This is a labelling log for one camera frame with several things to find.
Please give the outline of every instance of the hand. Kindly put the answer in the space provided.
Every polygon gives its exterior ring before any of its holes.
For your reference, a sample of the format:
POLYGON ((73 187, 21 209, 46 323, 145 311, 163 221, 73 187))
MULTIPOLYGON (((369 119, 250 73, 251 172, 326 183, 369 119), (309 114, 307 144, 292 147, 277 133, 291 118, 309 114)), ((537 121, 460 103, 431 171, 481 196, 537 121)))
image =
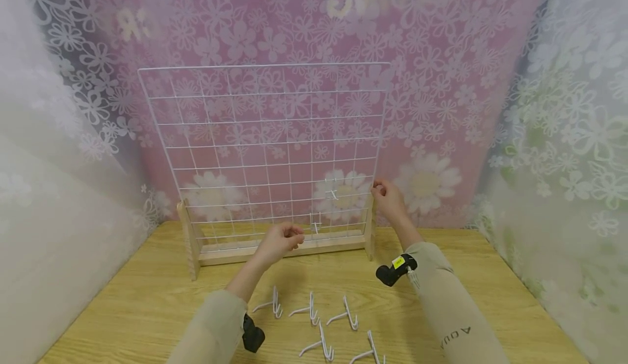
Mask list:
POLYGON ((284 222, 268 229, 251 260, 259 262, 267 269, 278 262, 286 253, 299 248, 303 243, 303 229, 295 224, 284 222))
POLYGON ((371 194, 377 202, 377 210, 394 226, 409 220, 403 194, 396 185, 386 179, 375 179, 371 194))

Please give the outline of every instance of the forearm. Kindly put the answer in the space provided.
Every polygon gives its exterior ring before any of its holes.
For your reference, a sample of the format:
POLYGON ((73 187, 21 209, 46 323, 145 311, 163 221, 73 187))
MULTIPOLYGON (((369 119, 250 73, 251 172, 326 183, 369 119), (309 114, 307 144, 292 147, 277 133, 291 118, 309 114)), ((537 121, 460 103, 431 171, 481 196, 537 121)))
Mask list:
POLYGON ((226 291, 235 294, 237 297, 249 302, 253 291, 255 290, 259 279, 264 275, 268 266, 258 260, 256 257, 252 257, 248 262, 242 266, 240 271, 232 278, 225 288, 226 291))
POLYGON ((166 364, 228 364, 243 335, 247 305, 226 290, 207 295, 166 364))
POLYGON ((408 278, 450 364, 509 363, 490 324, 438 247, 417 242, 406 253, 418 265, 408 278))
POLYGON ((416 227, 414 227, 412 220, 410 220, 408 216, 400 216, 399 219, 392 220, 391 225, 395 233, 397 233, 399 243, 404 251, 406 251, 410 245, 423 241, 423 237, 421 237, 421 234, 416 230, 416 227))
POLYGON ((228 364, 243 335, 244 314, 267 266, 253 257, 224 290, 210 293, 167 364, 228 364))

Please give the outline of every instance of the yellow label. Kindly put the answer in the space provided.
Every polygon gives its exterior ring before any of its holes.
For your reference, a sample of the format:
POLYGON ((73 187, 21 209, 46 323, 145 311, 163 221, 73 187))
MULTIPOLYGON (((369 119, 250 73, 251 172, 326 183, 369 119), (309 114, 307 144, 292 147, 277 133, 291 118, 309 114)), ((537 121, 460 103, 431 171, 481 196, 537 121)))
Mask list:
POLYGON ((403 257, 397 257, 393 260, 392 265, 395 269, 399 269, 402 264, 404 264, 406 260, 403 257))

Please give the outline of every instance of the black wrist strap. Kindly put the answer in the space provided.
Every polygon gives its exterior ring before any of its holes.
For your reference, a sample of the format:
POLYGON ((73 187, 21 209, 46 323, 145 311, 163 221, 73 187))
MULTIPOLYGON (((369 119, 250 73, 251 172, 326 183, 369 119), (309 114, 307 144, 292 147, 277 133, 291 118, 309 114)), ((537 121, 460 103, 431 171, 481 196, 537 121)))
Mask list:
POLYGON ((248 314, 244 314, 242 328, 244 329, 244 334, 242 335, 244 349, 256 353, 266 339, 264 331, 255 326, 253 319, 248 314))
POLYGON ((416 269, 416 267, 416 260, 408 254, 402 253, 400 256, 394 258, 391 268, 387 265, 379 266, 375 272, 375 276, 383 282, 384 285, 393 286, 401 276, 416 269))

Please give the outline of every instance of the table surface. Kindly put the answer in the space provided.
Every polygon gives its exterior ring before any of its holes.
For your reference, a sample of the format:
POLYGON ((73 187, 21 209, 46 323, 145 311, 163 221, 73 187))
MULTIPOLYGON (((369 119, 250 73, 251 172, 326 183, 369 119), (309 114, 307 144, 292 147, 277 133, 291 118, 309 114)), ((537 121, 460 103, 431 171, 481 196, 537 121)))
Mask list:
MULTIPOLYGON (((587 363, 482 235, 463 229, 421 233, 443 250, 513 364, 587 363)), ((324 363, 321 348, 298 358, 302 348, 318 340, 318 327, 310 326, 307 314, 288 317, 309 304, 313 290, 323 321, 343 312, 343 295, 359 318, 358 331, 345 319, 325 328, 325 338, 335 349, 334 363, 348 363, 369 350, 367 330, 389 364, 446 363, 407 279, 386 287, 375 278, 377 266, 389 264, 401 252, 390 228, 377 228, 376 240, 372 262, 364 250, 354 250, 286 258, 274 265, 249 308, 270 301, 276 285, 284 315, 274 319, 269 307, 257 311, 252 317, 263 328, 265 343, 255 355, 240 346, 232 362, 324 363)), ((186 265, 180 224, 162 224, 40 363, 164 363, 206 294, 223 288, 240 267, 208 266, 191 282, 186 265)))

